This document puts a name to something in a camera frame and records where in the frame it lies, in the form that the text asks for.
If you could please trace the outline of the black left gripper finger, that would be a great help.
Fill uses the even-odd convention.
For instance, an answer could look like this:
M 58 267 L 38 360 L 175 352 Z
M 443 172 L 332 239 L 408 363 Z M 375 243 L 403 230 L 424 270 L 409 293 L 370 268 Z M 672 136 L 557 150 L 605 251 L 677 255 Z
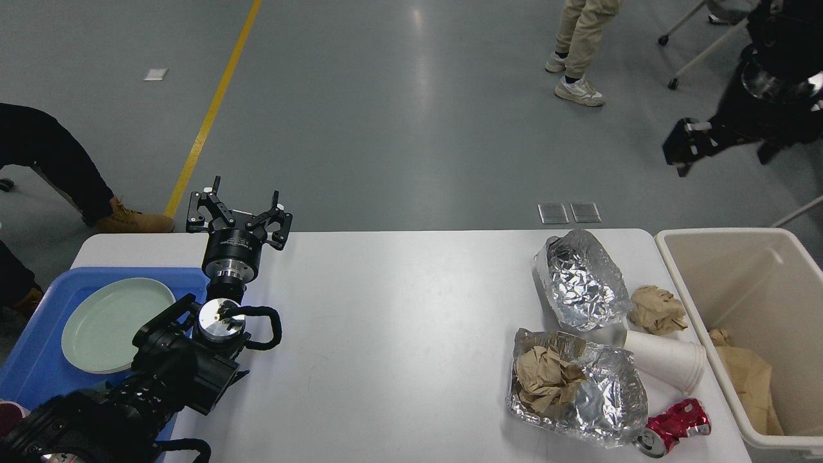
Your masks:
M 215 176 L 211 188 L 192 191 L 189 194 L 186 220 L 187 233 L 200 233 L 233 229 L 237 225 L 235 214 L 219 199 L 217 192 L 221 176 Z
M 271 196 L 270 209 L 247 220 L 244 231 L 249 232 L 261 244 L 283 250 L 291 231 L 293 214 L 288 213 L 280 204 L 279 196 L 280 192 L 275 190 Z

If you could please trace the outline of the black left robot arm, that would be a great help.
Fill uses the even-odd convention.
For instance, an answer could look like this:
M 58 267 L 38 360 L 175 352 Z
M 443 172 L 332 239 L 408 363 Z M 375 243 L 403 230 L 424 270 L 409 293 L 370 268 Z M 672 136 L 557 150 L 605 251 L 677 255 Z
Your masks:
M 131 375 L 108 390 L 82 388 L 39 405 L 2 437 L 3 462 L 44 462 L 67 455 L 76 462 L 153 462 L 169 451 L 194 451 L 209 461 L 205 440 L 159 440 L 183 408 L 209 414 L 247 375 L 237 357 L 282 341 L 276 309 L 243 305 L 259 274 L 262 249 L 283 250 L 293 216 L 279 202 L 258 214 L 229 209 L 217 192 L 189 199 L 188 233 L 206 232 L 202 271 L 206 295 L 188 293 L 147 320 L 132 338 Z

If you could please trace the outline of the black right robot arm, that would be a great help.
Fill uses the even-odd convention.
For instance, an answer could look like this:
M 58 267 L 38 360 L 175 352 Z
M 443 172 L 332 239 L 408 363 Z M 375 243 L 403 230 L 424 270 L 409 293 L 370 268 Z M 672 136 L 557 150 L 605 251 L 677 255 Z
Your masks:
M 761 1 L 749 13 L 750 44 L 705 122 L 681 118 L 662 144 L 680 177 L 708 156 L 758 143 L 761 164 L 821 138 L 822 5 Z

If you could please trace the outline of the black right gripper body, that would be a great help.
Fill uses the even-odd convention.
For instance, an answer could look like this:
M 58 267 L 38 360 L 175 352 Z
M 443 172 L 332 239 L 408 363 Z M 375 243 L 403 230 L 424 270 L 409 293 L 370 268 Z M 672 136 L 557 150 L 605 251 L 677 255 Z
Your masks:
M 715 147 L 764 143 L 790 147 L 821 139 L 821 73 L 790 82 L 757 62 L 741 62 L 709 118 Z

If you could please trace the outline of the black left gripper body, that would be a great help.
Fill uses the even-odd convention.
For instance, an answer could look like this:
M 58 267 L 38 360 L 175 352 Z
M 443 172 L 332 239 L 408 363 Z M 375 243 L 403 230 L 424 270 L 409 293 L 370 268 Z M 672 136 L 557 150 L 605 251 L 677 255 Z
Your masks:
M 202 270 L 209 278 L 233 277 L 251 282 L 258 276 L 264 241 L 255 234 L 235 228 L 211 231 Z

